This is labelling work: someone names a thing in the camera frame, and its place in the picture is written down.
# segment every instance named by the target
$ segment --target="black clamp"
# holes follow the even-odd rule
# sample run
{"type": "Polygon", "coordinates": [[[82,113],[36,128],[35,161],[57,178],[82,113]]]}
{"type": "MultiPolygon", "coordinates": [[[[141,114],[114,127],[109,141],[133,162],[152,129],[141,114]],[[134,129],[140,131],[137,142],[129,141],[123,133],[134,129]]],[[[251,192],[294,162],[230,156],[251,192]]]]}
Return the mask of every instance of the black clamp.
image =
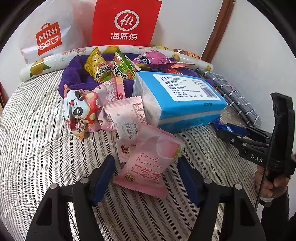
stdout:
{"type": "Polygon", "coordinates": [[[188,241],[211,241],[219,203],[224,203],[219,241],[265,241],[260,220],[240,184],[219,186],[192,169],[185,157],[178,160],[178,171],[189,199],[200,208],[188,241]]]}
{"type": "MultiPolygon", "coordinates": [[[[238,149],[239,156],[264,167],[264,173],[269,169],[266,178],[273,183],[277,176],[284,174],[287,178],[291,178],[295,172],[296,162],[292,152],[295,113],[291,97],[279,93],[272,93],[271,97],[275,117],[272,134],[258,128],[243,128],[229,123],[226,125],[214,123],[214,125],[217,137],[233,144],[238,149]]],[[[263,182],[257,200],[261,195],[262,184],[263,182]]],[[[267,207],[271,204],[263,201],[260,203],[267,207]]]]}
{"type": "Polygon", "coordinates": [[[51,184],[33,217],[26,241],[73,241],[68,202],[74,204],[81,241],[103,241],[92,206],[103,199],[114,169],[114,158],[107,156],[101,167],[94,169],[88,178],[63,187],[51,184]]]}

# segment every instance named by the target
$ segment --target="red paper bag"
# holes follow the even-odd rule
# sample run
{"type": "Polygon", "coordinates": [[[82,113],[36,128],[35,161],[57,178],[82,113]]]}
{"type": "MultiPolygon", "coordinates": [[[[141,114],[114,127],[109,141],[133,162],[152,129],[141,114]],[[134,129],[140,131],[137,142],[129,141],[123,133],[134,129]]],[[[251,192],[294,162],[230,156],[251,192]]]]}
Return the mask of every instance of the red paper bag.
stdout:
{"type": "Polygon", "coordinates": [[[161,3],[158,0],[97,1],[91,45],[149,46],[161,3]]]}
{"type": "Polygon", "coordinates": [[[57,46],[62,45],[59,23],[46,23],[42,25],[41,31],[36,33],[36,40],[38,45],[37,51],[39,56],[57,46]]]}

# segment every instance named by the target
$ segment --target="finger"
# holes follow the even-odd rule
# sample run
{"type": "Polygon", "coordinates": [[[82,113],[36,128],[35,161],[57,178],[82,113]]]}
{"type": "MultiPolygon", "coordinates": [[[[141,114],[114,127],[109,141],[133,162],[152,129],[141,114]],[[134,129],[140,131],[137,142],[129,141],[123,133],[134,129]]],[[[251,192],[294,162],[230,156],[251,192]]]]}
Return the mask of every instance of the finger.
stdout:
{"type": "MultiPolygon", "coordinates": [[[[262,179],[262,174],[255,172],[256,186],[260,187],[261,179],[262,179]]],[[[265,178],[263,188],[272,189],[273,184],[265,178]]]]}
{"type": "Polygon", "coordinates": [[[264,173],[264,167],[257,166],[257,171],[258,171],[260,174],[263,175],[263,173],[264,173]]]}
{"type": "Polygon", "coordinates": [[[263,198],[271,198],[273,195],[274,194],[270,189],[267,189],[267,188],[262,189],[261,197],[263,197],[263,198]]]}
{"type": "Polygon", "coordinates": [[[285,177],[284,175],[280,175],[274,180],[274,186],[286,188],[289,181],[290,181],[289,178],[285,177]]]}

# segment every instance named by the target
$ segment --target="screw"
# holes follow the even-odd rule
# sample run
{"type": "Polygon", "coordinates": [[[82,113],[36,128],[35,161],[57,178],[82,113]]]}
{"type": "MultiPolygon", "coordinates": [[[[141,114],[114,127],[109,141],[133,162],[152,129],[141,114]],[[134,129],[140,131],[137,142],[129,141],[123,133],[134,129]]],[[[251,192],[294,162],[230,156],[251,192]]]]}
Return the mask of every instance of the screw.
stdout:
{"type": "Polygon", "coordinates": [[[238,183],[235,184],[234,187],[235,187],[237,190],[241,190],[241,189],[242,189],[242,186],[241,186],[240,184],[238,184],[238,183]]]}
{"type": "Polygon", "coordinates": [[[56,189],[56,188],[57,188],[57,186],[58,186],[58,184],[57,184],[57,183],[53,183],[53,184],[51,184],[49,187],[50,187],[51,189],[56,189]]]}
{"type": "Polygon", "coordinates": [[[212,180],[209,179],[209,178],[205,178],[205,179],[204,179],[204,183],[206,183],[206,184],[211,184],[211,183],[212,183],[212,180]]]}
{"type": "Polygon", "coordinates": [[[81,178],[81,180],[80,180],[80,182],[81,183],[87,183],[89,181],[89,179],[87,178],[87,177],[83,177],[83,178],[81,178]]]}

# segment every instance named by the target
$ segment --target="bed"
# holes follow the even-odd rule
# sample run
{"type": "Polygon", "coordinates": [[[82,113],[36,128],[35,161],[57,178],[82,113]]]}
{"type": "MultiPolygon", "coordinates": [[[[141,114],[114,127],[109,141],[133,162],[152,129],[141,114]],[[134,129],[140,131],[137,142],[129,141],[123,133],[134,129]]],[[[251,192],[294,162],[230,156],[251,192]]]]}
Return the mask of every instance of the bed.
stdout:
{"type": "MultiPolygon", "coordinates": [[[[117,133],[100,130],[80,141],[65,124],[58,93],[63,70],[22,82],[0,116],[0,218],[15,240],[25,240],[34,213],[51,183],[73,184],[87,177],[107,155],[119,163],[117,133]]],[[[229,107],[222,120],[243,121],[229,107]]],[[[219,185],[240,183],[255,202],[256,165],[239,157],[230,144],[216,137],[210,125],[176,134],[185,141],[181,152],[191,166],[219,185]]],[[[125,189],[111,182],[94,213],[105,240],[187,240],[198,208],[188,199],[176,163],[164,172],[166,200],[125,189]]],[[[79,240],[74,208],[68,204],[74,240],[79,240]]],[[[219,205],[212,240],[218,240],[223,205],[219,205]]]]}

